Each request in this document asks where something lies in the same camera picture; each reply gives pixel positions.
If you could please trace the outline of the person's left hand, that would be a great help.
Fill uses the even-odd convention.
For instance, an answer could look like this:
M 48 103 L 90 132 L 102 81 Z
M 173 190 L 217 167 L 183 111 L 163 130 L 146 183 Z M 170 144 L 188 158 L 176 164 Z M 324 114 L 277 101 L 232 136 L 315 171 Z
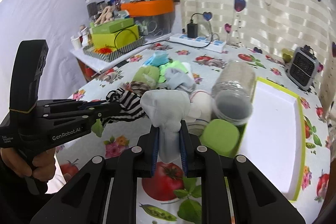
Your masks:
M 56 171 L 55 148 L 49 149 L 34 157 L 34 170 L 18 155 L 13 148 L 1 148 L 1 158 L 5 165 L 20 177 L 31 177 L 48 182 Z

